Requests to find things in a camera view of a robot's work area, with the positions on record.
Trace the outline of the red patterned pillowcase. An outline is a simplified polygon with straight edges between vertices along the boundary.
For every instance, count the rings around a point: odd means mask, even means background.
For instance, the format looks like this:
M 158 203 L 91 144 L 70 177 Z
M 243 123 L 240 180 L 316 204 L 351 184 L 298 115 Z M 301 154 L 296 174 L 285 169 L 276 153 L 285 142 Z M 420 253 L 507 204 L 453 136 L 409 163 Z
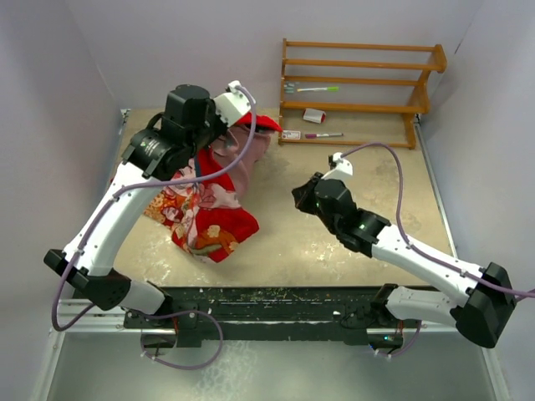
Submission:
M 281 131 L 276 120 L 260 114 L 252 143 L 233 169 L 213 180 L 161 189 L 144 215 L 167 227 L 171 241 L 197 260 L 224 261 L 259 230 L 241 199 L 255 164 L 266 154 L 272 136 Z

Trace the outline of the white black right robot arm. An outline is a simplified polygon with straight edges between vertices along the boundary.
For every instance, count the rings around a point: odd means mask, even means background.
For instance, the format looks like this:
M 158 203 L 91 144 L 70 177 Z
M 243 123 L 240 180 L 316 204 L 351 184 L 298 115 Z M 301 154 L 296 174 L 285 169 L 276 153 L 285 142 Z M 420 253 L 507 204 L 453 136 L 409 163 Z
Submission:
M 403 235 L 386 218 L 359 208 L 341 180 L 316 173 L 293 189 L 292 196 L 299 211 L 317 216 L 346 249 L 397 266 L 431 285 L 429 290 L 383 285 L 371 308 L 378 325 L 436 322 L 482 348 L 497 345 L 517 305 L 504 267 L 462 261 Z

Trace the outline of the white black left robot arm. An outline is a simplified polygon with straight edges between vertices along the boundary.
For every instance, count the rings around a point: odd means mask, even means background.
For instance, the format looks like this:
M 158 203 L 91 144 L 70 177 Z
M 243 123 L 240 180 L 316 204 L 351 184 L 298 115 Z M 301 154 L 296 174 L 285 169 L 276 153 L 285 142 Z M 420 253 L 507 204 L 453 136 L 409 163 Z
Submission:
M 155 285 L 116 271 L 115 258 L 173 175 L 254 106 L 238 81 L 216 97 L 192 84 L 169 92 L 165 109 L 131 137 L 114 179 L 79 234 L 64 248 L 48 250 L 44 264 L 103 311 L 134 309 L 152 327 L 168 324 L 171 298 Z

